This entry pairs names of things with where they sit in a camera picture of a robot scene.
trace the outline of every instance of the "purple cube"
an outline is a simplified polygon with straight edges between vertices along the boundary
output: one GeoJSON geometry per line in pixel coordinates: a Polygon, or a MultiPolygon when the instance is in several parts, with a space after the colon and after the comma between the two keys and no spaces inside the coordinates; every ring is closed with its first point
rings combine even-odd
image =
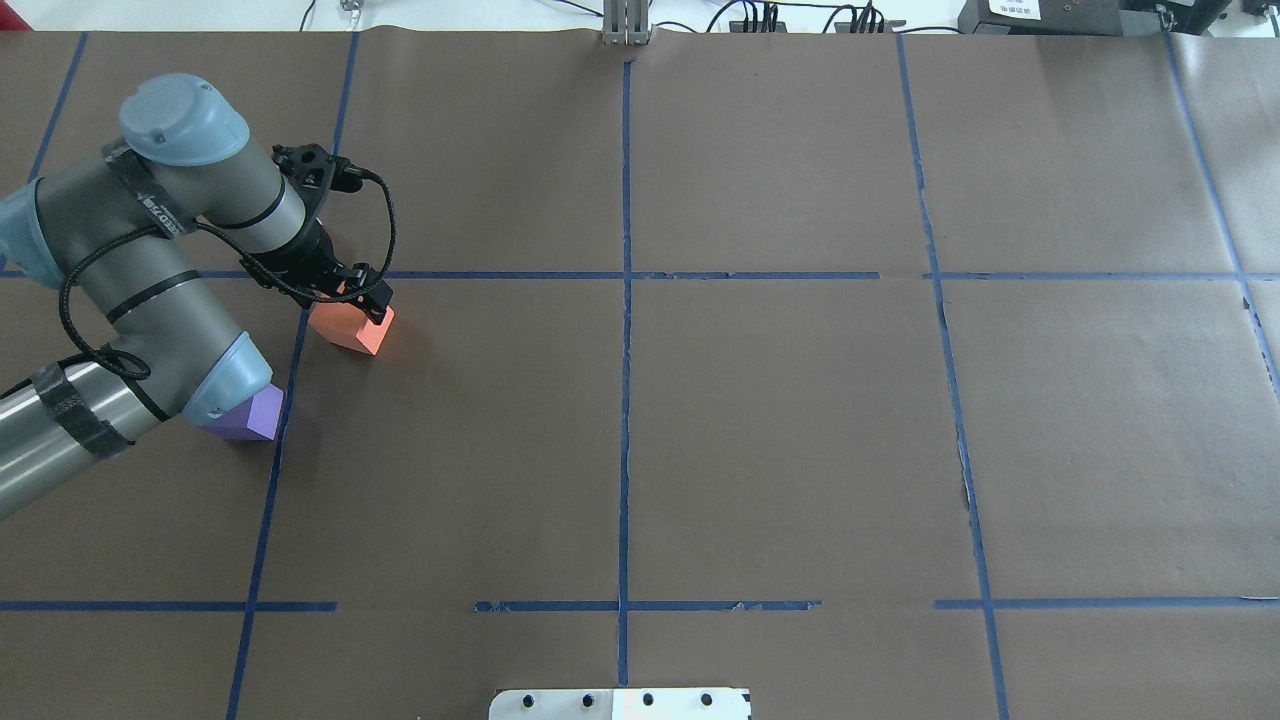
{"type": "Polygon", "coordinates": [[[202,428],[225,441],[270,442],[275,439],[283,402],[284,391],[269,384],[234,410],[202,428]]]}

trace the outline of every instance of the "light blue joint cap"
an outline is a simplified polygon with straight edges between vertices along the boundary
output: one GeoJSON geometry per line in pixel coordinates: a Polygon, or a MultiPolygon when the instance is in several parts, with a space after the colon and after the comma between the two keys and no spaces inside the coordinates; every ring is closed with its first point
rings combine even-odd
{"type": "Polygon", "coordinates": [[[151,78],[120,105],[124,141],[163,165],[192,168],[230,158],[248,143],[248,123],[196,76],[151,78]]]}
{"type": "Polygon", "coordinates": [[[241,333],[205,375],[182,409],[182,416],[193,425],[207,425],[248,401],[270,382],[271,366],[248,333],[241,333]]]}
{"type": "Polygon", "coordinates": [[[22,268],[28,278],[45,287],[63,284],[63,270],[54,261],[36,214],[36,183],[0,200],[0,256],[22,268]]]}

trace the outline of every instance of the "white floor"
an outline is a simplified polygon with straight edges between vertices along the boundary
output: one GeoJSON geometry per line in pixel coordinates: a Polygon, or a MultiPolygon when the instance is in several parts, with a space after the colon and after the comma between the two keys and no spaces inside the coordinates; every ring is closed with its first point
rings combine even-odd
{"type": "MultiPolygon", "coordinates": [[[[599,9],[602,0],[577,0],[599,9]]],[[[817,3],[840,4],[833,0],[817,3]]],[[[297,29],[308,0],[9,0],[36,29],[115,31],[285,31],[297,29]]],[[[676,20],[705,29],[719,0],[654,0],[652,20],[676,20]]],[[[877,8],[908,26],[955,24],[964,0],[878,0],[877,8]]],[[[818,32],[829,15],[819,8],[783,8],[781,19],[791,32],[818,32]]],[[[724,14],[718,29],[727,29],[724,14]]],[[[360,28],[399,26],[415,29],[549,31],[598,28],[594,15],[557,0],[366,0],[356,23],[360,28]]],[[[351,29],[351,13],[338,0],[316,0],[307,29],[351,29]]],[[[1216,36],[1271,37],[1271,26],[1240,10],[1235,0],[1228,18],[1217,22],[1216,36]]]]}

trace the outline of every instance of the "orange block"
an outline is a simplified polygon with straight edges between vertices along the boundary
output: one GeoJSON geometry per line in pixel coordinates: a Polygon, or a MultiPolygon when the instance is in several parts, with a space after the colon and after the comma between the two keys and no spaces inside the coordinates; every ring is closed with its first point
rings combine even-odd
{"type": "Polygon", "coordinates": [[[364,313],[351,305],[326,302],[316,304],[311,309],[311,319],[307,320],[307,324],[333,345],[366,355],[378,355],[378,350],[383,346],[383,338],[387,337],[387,329],[392,327],[394,318],[396,310],[388,307],[383,324],[375,325],[364,313]]]}

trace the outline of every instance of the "white metal bracket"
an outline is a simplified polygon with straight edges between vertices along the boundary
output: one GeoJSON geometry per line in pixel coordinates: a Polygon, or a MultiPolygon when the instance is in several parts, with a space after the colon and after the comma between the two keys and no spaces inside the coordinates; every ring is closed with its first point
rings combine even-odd
{"type": "Polygon", "coordinates": [[[604,0],[604,44],[648,45],[649,0],[604,0]]]}
{"type": "Polygon", "coordinates": [[[737,688],[503,691],[489,720],[751,720],[737,688]]]}

